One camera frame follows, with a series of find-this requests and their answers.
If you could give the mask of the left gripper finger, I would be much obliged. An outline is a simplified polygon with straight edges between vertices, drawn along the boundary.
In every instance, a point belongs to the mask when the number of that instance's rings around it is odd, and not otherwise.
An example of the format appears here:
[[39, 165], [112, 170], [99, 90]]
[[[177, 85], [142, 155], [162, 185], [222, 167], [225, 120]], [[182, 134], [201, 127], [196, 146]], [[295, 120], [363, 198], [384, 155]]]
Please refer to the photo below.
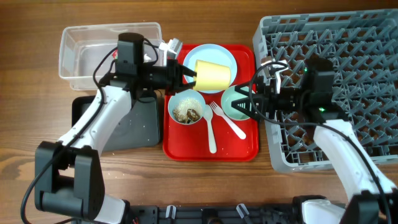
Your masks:
[[195, 77], [197, 75], [197, 73], [195, 71], [189, 69], [188, 67], [186, 67], [184, 65], [179, 65], [178, 69], [179, 69], [179, 74], [181, 74], [181, 75], [186, 75], [188, 77]]
[[188, 89], [193, 89], [196, 85], [196, 82], [190, 82], [190, 83], [181, 83], [178, 86], [178, 92], [182, 92]]

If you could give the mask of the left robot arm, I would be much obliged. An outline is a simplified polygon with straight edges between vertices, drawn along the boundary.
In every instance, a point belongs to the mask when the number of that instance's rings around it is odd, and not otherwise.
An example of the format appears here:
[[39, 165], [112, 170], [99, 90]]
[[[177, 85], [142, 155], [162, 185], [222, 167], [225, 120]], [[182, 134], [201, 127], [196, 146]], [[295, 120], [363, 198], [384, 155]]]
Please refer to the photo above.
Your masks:
[[56, 142], [43, 141], [35, 151], [35, 177], [21, 203], [21, 218], [27, 223], [26, 204], [34, 194], [36, 209], [95, 223], [133, 223], [127, 200], [106, 195], [100, 155], [115, 127], [134, 104], [142, 90], [163, 89], [175, 94], [194, 87], [183, 76], [196, 72], [168, 59], [163, 67], [144, 61], [143, 35], [119, 34], [118, 53], [108, 72], [94, 83], [97, 94], [88, 109]]

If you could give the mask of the yellow plastic cup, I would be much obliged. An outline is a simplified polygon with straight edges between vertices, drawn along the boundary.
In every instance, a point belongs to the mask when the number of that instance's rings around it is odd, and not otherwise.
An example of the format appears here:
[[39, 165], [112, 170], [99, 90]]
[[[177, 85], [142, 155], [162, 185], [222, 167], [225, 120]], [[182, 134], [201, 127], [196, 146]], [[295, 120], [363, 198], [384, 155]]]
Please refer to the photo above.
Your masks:
[[194, 71], [196, 91], [225, 90], [230, 86], [231, 70], [227, 66], [197, 60]]

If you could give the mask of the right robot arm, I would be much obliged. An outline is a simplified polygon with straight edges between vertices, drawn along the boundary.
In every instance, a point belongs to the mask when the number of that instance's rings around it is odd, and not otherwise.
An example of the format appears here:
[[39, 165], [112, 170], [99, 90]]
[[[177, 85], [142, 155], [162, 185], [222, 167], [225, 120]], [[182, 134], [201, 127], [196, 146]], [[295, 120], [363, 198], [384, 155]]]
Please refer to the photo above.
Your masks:
[[349, 203], [339, 207], [325, 197], [294, 197], [297, 223], [397, 223], [397, 186], [373, 163], [356, 137], [343, 109], [332, 101], [335, 69], [326, 58], [305, 61], [299, 87], [282, 87], [286, 61], [261, 65], [249, 82], [236, 85], [244, 98], [231, 106], [255, 120], [275, 124], [277, 111], [296, 112], [313, 141], [326, 154], [345, 189]]

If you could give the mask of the light blue bowl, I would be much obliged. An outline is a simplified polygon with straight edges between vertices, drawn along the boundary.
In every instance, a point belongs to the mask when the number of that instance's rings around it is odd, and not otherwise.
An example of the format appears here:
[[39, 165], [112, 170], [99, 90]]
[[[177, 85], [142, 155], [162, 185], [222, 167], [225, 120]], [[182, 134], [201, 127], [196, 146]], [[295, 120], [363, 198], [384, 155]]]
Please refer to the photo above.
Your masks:
[[197, 91], [195, 91], [195, 90], [191, 90], [191, 89], [189, 89], [189, 90], [185, 90], [185, 91], [182, 91], [182, 92], [180, 92], [180, 93], [176, 93], [174, 96], [171, 96], [170, 97], [170, 99], [169, 99], [169, 101], [168, 101], [168, 103], [167, 103], [167, 111], [169, 112], [169, 115], [170, 115], [170, 117], [174, 120], [174, 121], [176, 121], [176, 119], [174, 118], [174, 115], [173, 115], [173, 109], [178, 105], [178, 103], [179, 103], [179, 101], [181, 101], [181, 100], [183, 100], [183, 99], [185, 99], [185, 98], [194, 98], [194, 99], [196, 99], [196, 100], [198, 100], [199, 102], [200, 102], [200, 104], [201, 104], [201, 106], [202, 106], [202, 108], [203, 108], [203, 110], [204, 110], [204, 108], [205, 108], [205, 100], [204, 100], [204, 97], [199, 93], [199, 92], [197, 92]]

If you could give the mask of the red snack wrapper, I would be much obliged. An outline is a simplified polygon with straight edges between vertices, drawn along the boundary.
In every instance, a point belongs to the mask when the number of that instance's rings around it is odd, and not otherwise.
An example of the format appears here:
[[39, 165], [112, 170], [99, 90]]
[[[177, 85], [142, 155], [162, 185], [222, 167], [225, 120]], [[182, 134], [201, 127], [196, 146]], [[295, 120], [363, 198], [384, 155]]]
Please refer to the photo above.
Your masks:
[[113, 59], [117, 59], [117, 58], [118, 58], [118, 51], [115, 50], [115, 51], [113, 52], [112, 56], [113, 56]]

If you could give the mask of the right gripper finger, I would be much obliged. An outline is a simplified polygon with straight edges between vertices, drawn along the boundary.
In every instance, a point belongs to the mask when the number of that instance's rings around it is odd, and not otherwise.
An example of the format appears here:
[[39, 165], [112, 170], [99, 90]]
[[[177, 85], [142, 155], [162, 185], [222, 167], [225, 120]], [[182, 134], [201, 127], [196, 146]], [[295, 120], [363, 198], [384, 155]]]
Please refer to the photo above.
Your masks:
[[242, 112], [244, 115], [256, 121], [264, 119], [264, 115], [258, 113], [256, 111], [256, 108], [253, 107], [253, 105], [249, 101], [232, 101], [231, 106], [232, 108], [238, 110], [239, 112]]
[[236, 100], [264, 101], [264, 95], [256, 93], [254, 91], [254, 87], [250, 85], [249, 82], [236, 85], [234, 87], [234, 91], [236, 92], [234, 101]]

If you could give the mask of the white tissue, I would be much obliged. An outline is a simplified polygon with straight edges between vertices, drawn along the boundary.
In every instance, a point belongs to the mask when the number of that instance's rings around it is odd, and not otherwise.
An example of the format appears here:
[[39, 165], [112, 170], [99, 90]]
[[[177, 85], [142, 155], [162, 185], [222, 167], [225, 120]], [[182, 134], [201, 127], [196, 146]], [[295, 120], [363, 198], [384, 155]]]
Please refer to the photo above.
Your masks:
[[152, 60], [147, 54], [144, 54], [144, 62], [150, 62]]

